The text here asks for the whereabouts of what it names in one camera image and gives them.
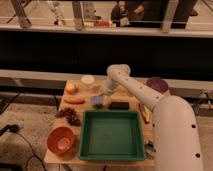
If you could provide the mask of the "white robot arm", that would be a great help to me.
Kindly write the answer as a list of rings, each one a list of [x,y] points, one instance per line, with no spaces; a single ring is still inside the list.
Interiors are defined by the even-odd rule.
[[[130,76],[126,64],[107,68],[101,93],[111,95],[122,85],[153,113],[155,171],[204,171],[196,117],[179,96],[164,95]]]

